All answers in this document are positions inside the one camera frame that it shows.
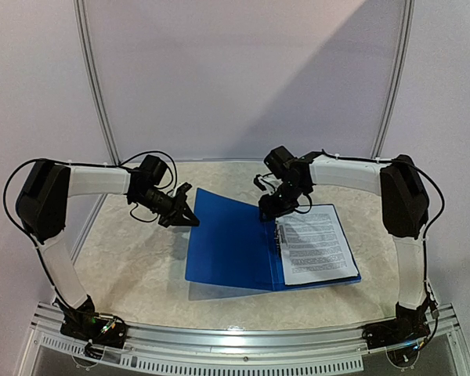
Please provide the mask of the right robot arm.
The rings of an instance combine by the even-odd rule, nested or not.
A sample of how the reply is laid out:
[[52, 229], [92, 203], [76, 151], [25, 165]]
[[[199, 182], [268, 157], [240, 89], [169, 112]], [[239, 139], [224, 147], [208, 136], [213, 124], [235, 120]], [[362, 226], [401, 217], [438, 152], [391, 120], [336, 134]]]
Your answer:
[[298, 208], [300, 197], [309, 197], [315, 186], [343, 186], [381, 198], [383, 225], [396, 246], [399, 270], [397, 309], [402, 313], [389, 325], [395, 341], [405, 342], [418, 331], [418, 310], [435, 313], [438, 302], [428, 278], [428, 231], [437, 220], [428, 213], [430, 198], [425, 182], [431, 178], [411, 157], [392, 159], [345, 157], [324, 150], [296, 157], [285, 146], [263, 160], [280, 181], [273, 193], [258, 201], [263, 222], [288, 215]]

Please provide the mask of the blue plastic folder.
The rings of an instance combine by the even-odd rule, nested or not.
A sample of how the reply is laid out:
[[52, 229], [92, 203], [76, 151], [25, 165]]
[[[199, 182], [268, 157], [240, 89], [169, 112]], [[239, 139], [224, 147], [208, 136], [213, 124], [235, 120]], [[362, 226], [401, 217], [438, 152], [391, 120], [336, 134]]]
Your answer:
[[[303, 205], [293, 213], [305, 214], [313, 205], [319, 204]], [[257, 206], [199, 189], [194, 213], [201, 222], [190, 232], [186, 280], [261, 291], [337, 285], [286, 287], [274, 239], [277, 219], [261, 222]]]

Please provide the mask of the printed paper sheet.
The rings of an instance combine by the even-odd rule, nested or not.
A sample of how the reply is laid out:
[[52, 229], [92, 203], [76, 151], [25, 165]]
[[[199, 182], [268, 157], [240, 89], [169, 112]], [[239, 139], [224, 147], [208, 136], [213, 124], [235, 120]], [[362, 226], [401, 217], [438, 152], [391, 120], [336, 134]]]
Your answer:
[[305, 214], [292, 213], [276, 221], [284, 225], [287, 238], [280, 258], [286, 287], [361, 281], [334, 205], [313, 205]]

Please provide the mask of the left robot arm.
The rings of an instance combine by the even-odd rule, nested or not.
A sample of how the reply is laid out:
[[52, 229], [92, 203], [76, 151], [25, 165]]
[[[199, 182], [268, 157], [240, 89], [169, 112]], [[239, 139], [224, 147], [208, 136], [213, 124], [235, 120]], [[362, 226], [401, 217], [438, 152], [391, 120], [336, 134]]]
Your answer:
[[100, 322], [89, 313], [95, 308], [83, 288], [64, 239], [67, 203], [88, 195], [122, 195], [129, 204], [155, 214], [159, 226], [197, 227], [199, 219], [187, 204], [189, 183], [179, 184], [172, 157], [162, 151], [139, 153], [136, 168], [116, 165], [72, 163], [47, 158], [29, 160], [31, 170], [8, 213], [11, 223], [32, 242], [57, 298], [57, 305], [74, 313], [71, 328], [85, 340], [101, 332]]

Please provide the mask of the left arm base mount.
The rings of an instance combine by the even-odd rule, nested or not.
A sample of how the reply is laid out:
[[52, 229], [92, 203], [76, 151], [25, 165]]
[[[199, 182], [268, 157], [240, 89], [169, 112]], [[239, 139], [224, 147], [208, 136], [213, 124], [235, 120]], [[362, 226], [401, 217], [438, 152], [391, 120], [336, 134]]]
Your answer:
[[56, 298], [55, 304], [63, 313], [62, 335], [95, 345], [124, 348], [128, 325], [119, 316], [98, 313], [89, 295], [76, 309], [59, 298]]

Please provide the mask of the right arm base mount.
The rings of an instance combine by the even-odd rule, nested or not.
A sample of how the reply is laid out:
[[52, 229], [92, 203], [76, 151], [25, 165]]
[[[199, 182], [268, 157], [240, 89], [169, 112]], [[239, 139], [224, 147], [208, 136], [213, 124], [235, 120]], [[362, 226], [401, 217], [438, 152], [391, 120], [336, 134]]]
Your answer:
[[362, 326], [369, 350], [386, 349], [389, 362], [399, 369], [416, 364], [420, 352], [435, 337], [439, 325], [438, 303], [426, 299], [415, 310], [396, 304], [396, 317]]

